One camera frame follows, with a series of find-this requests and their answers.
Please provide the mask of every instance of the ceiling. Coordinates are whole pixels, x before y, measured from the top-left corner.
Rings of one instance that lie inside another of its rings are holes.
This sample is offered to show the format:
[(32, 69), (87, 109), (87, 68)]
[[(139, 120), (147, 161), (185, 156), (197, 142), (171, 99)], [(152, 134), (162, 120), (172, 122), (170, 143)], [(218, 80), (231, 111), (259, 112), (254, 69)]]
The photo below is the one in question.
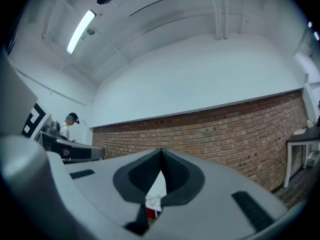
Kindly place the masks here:
[[(79, 73), (98, 84), (152, 50), (198, 35), (216, 33), (212, 0), (31, 0), (23, 26), (28, 26)], [(224, 3), (221, 8), (222, 33)], [(263, 36), (271, 0), (228, 0), (229, 31)], [(88, 11), (96, 13), (72, 55), (66, 49)]]

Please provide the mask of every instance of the white wall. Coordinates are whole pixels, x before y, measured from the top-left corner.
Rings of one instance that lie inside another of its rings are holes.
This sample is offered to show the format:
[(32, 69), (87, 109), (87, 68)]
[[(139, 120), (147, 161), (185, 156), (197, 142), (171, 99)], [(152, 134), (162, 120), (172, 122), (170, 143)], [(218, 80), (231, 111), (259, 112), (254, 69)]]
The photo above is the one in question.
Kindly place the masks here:
[(320, 87), (314, 88), (312, 90), (312, 92), (313, 92), (313, 95), (314, 95), (316, 101), (319, 103), (319, 101), (320, 101)]
[(316, 43), (316, 46), (315, 46), (314, 51), (311, 55), (311, 58), (319, 70), (320, 69), (320, 44), (319, 44), (319, 41)]
[(305, 14), (294, 0), (268, 0), (263, 12), (267, 21), (265, 38), (283, 52), (294, 55), (308, 24)]
[(7, 52), (0, 50), (0, 135), (20, 135), (37, 97), (11, 67)]
[(53, 120), (61, 125), (69, 113), (78, 115), (80, 124), (70, 127), (70, 140), (91, 144), (90, 130), (84, 121), (97, 87), (26, 31), (19, 32), (9, 58)]
[(309, 83), (320, 82), (320, 72), (318, 67), (308, 55), (298, 52), (294, 57), (301, 67), (303, 67), (309, 74)]
[(104, 81), (88, 125), (180, 114), (301, 89), (304, 74), (297, 67), (259, 36), (182, 40), (141, 56)]

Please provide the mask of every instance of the white cloth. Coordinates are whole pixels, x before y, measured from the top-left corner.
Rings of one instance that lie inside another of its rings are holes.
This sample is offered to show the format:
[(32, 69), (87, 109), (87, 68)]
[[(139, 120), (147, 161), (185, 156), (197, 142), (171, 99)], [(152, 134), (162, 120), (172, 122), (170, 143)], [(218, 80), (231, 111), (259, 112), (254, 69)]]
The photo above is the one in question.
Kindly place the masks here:
[(63, 122), (60, 128), (60, 135), (66, 137), (67, 140), (69, 140), (69, 125), (67, 125), (66, 122)]
[(166, 180), (162, 171), (160, 171), (158, 177), (145, 197), (145, 206), (149, 209), (161, 212), (161, 198), (166, 195)]

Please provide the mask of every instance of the black cap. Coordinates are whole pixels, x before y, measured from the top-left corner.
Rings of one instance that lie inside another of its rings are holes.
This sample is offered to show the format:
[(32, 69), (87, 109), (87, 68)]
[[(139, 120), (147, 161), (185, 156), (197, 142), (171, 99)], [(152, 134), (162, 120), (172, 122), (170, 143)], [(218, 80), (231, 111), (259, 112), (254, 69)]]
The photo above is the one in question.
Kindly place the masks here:
[(77, 116), (77, 114), (76, 113), (70, 113), (69, 114), (69, 116), (72, 116), (72, 118), (74, 119), (74, 121), (77, 123), (77, 124), (79, 124), (79, 118), (78, 118), (78, 116)]

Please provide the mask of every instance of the table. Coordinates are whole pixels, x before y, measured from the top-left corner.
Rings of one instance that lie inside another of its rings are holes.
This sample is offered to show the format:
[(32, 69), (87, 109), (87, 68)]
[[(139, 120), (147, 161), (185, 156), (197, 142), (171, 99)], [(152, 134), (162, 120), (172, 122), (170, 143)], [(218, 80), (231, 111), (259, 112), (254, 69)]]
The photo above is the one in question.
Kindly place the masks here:
[(320, 132), (315, 127), (307, 128), (304, 134), (293, 135), (286, 141), (287, 145), (287, 161), (283, 187), (287, 188), (291, 172), (292, 146), (303, 145), (303, 169), (307, 165), (307, 146), (310, 144), (320, 143)]

